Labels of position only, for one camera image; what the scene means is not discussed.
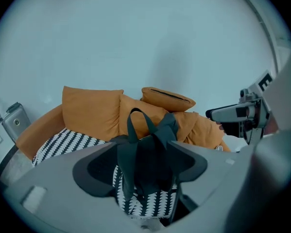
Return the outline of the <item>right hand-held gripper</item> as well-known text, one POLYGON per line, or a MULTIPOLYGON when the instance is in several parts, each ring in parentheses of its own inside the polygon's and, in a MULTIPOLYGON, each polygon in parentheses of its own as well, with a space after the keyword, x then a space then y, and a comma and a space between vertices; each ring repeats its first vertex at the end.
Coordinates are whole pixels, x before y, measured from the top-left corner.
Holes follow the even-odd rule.
POLYGON ((240 91, 237 104, 207 110, 206 117, 217 122, 227 135, 243 138, 248 145, 256 144, 266 136, 265 127, 272 113, 263 98, 272 81, 271 73, 264 71, 254 83, 240 91))

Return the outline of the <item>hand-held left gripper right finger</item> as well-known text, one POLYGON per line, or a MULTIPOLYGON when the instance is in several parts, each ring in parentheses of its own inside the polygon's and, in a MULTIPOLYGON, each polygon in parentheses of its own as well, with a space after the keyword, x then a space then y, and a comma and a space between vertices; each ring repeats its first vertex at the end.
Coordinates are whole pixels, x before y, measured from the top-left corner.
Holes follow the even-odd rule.
POLYGON ((236 153, 175 141, 168 145, 195 160, 191 168, 179 174, 179 181, 187 201, 197 205, 196 209, 169 228, 225 228, 228 213, 244 183, 254 147, 248 145, 236 153))

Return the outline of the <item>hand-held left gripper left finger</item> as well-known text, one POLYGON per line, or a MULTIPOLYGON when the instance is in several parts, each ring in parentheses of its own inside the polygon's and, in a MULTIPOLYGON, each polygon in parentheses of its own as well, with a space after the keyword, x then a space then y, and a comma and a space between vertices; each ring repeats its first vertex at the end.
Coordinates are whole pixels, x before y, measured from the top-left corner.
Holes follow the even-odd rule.
POLYGON ((109 196, 112 186, 86 172, 107 143, 51 157, 10 185, 3 197, 37 233, 144 233, 109 196))

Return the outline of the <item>orange sofa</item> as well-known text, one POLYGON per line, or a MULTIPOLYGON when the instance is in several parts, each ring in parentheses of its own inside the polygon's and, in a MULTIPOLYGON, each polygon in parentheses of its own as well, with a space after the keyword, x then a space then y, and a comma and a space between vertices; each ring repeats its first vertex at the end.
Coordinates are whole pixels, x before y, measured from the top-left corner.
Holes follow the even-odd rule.
POLYGON ((52 136, 66 128, 62 103, 33 122, 17 139, 16 145, 31 161, 39 148, 52 136))

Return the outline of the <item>person's right forearm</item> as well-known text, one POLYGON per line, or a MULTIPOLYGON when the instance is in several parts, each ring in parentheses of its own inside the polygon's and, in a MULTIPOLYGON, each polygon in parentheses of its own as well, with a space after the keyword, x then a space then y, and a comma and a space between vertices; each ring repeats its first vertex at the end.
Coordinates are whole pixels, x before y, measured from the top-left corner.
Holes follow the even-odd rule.
POLYGON ((279 130, 279 127, 278 127, 277 121, 275 117, 273 116, 273 114, 270 113, 267 125, 265 127, 264 134, 265 135, 274 134, 278 132, 278 130, 279 130))

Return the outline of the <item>black white patterned blanket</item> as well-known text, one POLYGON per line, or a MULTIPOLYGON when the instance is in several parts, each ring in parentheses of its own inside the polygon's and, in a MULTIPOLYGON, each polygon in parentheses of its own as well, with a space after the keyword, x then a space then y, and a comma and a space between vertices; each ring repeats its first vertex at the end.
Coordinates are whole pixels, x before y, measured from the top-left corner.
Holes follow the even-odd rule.
MULTIPOLYGON (((39 148, 33 157, 32 166, 36 166, 51 157, 104 143, 105 141, 103 140, 64 128, 59 133, 50 137, 39 148)), ((128 216, 138 219, 161 219, 171 217, 177 192, 176 184, 174 184, 172 189, 168 192, 161 190, 143 197, 135 190, 132 198, 127 201, 124 198, 122 189, 122 171, 119 166, 115 164, 112 164, 109 169, 111 171, 110 174, 104 175, 106 183, 115 188, 116 202, 128 216)))

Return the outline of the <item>small orange pillow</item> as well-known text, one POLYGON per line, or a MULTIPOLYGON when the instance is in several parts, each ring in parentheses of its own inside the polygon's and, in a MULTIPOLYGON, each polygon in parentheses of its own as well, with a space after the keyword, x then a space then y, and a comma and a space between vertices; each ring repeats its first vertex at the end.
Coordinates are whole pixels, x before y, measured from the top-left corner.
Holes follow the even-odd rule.
POLYGON ((190 98, 155 87, 144 87, 141 92, 141 101, 162 107, 169 112, 185 112, 196 105, 190 98))

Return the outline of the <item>person's light grey shirt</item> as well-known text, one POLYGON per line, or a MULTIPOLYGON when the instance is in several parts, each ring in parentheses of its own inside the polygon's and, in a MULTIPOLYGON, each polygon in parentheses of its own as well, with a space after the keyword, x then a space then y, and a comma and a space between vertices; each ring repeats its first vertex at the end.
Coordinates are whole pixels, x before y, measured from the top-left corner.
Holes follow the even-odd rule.
POLYGON ((224 233, 291 233, 291 54, 263 96, 277 129, 255 145, 224 233))

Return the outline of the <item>grey hard-shell suitcase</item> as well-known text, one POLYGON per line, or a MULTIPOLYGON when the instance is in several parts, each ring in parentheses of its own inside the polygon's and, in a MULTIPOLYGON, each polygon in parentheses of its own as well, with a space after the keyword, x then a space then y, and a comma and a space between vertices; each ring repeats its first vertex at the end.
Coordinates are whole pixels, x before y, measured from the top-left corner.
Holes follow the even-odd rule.
POLYGON ((4 117, 0 117, 0 124, 15 143, 19 136, 31 125, 31 121, 22 104, 16 102, 6 110, 4 117))

